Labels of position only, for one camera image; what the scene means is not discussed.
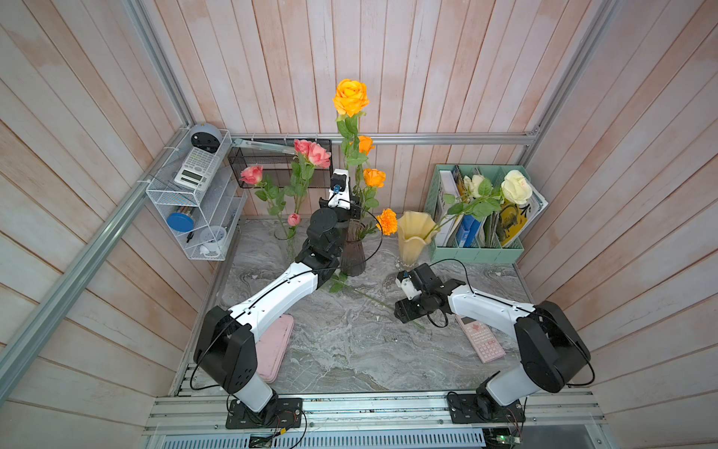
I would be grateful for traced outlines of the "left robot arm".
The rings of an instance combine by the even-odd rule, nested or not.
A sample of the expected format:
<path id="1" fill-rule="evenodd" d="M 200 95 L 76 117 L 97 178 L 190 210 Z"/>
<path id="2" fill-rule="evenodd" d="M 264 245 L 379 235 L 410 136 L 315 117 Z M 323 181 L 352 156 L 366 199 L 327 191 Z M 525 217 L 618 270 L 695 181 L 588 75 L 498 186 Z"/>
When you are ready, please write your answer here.
<path id="1" fill-rule="evenodd" d="M 267 413 L 275 391 L 257 373 L 256 342 L 295 303 L 329 281 L 340 267 L 350 221 L 359 206 L 334 194 L 310 217 L 307 238 L 288 269 L 257 294 L 205 315 L 194 362 L 254 413 Z"/>

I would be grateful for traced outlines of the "pink rose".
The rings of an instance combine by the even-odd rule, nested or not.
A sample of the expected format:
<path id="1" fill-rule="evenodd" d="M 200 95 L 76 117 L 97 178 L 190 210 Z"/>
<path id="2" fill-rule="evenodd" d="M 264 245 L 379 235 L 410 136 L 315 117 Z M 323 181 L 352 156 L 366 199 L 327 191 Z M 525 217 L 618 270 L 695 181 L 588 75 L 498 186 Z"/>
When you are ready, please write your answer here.
<path id="1" fill-rule="evenodd" d="M 286 188 L 286 196 L 291 196 L 291 198 L 295 200 L 293 213 L 297 214 L 299 214 L 301 205 L 308 196 L 309 185 L 314 172 L 316 172 L 318 168 L 330 168 L 331 165 L 331 153 L 317 142 L 312 142 L 309 157 L 310 160 L 306 160 L 295 151 L 290 184 Z"/>
<path id="2" fill-rule="evenodd" d="M 310 160 L 309 154 L 312 149 L 312 142 L 308 140 L 294 140 L 295 151 L 304 159 Z"/>

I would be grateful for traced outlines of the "pink tulip flower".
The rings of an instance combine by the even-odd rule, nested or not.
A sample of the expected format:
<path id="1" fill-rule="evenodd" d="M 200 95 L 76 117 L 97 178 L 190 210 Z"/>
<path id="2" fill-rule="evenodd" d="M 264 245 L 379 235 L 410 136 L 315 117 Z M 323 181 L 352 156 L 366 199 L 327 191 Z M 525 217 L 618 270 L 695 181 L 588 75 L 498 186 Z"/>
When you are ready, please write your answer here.
<path id="1" fill-rule="evenodd" d="M 287 232 L 286 232 L 286 238 L 287 242 L 290 247 L 293 247 L 295 244 L 295 237 L 297 236 L 297 228 L 301 223 L 301 216 L 297 213 L 292 213 L 288 216 L 287 219 Z"/>

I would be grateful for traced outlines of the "pink rose flower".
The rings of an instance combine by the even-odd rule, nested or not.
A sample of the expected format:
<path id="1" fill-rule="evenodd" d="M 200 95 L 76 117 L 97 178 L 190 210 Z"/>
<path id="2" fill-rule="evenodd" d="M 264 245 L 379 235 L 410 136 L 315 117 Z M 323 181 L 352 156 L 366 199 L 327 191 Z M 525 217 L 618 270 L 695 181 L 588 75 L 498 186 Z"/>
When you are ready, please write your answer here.
<path id="1" fill-rule="evenodd" d="M 241 179 L 254 186 L 256 196 L 265 202 L 269 215 L 278 220 L 278 224 L 287 224 L 288 216 L 294 212 L 295 200 L 286 196 L 286 187 L 278 187 L 266 179 L 262 166 L 250 166 L 241 172 Z"/>

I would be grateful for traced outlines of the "cream white rose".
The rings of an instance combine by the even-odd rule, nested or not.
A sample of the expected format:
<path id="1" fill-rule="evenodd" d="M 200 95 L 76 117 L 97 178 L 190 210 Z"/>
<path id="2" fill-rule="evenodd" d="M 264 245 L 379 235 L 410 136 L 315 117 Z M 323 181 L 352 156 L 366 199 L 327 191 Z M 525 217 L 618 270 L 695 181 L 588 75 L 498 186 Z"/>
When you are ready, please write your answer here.
<path id="1" fill-rule="evenodd" d="M 505 202 L 526 206 L 533 196 L 533 187 L 519 170 L 509 171 L 497 186 L 479 174 L 473 176 L 472 182 L 472 194 L 478 201 L 474 212 L 478 216 L 497 213 Z"/>

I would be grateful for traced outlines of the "large orange rose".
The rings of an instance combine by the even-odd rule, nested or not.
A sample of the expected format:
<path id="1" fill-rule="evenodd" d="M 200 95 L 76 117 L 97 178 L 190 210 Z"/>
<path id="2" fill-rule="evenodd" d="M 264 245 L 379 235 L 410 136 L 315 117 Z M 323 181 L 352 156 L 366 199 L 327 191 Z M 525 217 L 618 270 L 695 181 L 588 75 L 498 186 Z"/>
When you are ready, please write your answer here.
<path id="1" fill-rule="evenodd" d="M 368 217 L 368 213 L 380 205 L 378 192 L 384 187 L 386 174 L 376 168 L 365 168 L 357 196 L 360 202 L 360 219 Z"/>

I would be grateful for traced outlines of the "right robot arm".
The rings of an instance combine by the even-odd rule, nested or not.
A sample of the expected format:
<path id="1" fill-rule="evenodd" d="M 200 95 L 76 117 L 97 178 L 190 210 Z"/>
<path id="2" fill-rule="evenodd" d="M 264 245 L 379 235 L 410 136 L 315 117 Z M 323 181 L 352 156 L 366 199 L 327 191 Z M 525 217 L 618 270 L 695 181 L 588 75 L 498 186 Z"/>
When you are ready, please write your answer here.
<path id="1" fill-rule="evenodd" d="M 500 299 L 450 279 L 421 284 L 406 273 L 396 285 L 407 296 L 395 305 L 403 323 L 441 311 L 482 322 L 515 340 L 519 362 L 477 388 L 484 410 L 508 407 L 545 391 L 558 393 L 590 364 L 591 355 L 564 312 L 550 301 L 539 305 Z"/>

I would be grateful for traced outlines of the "orange marigold flower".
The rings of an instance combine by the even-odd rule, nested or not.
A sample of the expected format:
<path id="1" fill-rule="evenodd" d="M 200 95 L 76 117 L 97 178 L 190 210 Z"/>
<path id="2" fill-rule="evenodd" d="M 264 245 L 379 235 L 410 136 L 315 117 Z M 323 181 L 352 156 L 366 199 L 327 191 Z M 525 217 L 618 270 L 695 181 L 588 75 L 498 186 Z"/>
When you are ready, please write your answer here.
<path id="1" fill-rule="evenodd" d="M 364 228 L 359 232 L 359 239 L 381 231 L 385 236 L 394 235 L 398 232 L 398 217 L 391 209 L 385 209 L 377 218 L 370 218 L 364 223 Z"/>

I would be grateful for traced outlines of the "small orange rose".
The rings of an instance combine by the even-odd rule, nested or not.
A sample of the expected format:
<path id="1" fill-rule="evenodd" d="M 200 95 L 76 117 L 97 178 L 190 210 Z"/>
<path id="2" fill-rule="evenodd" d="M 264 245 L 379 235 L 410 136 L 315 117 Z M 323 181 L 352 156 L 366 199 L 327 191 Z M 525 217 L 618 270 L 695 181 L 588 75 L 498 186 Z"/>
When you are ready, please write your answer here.
<path id="1" fill-rule="evenodd" d="M 342 136 L 340 149 L 345 158 L 345 165 L 355 172 L 355 184 L 361 183 L 364 165 L 368 156 L 359 152 L 360 119 L 365 115 L 364 109 L 369 105 L 368 88 L 358 80 L 342 80 L 337 87 L 333 99 L 338 112 L 336 124 Z"/>

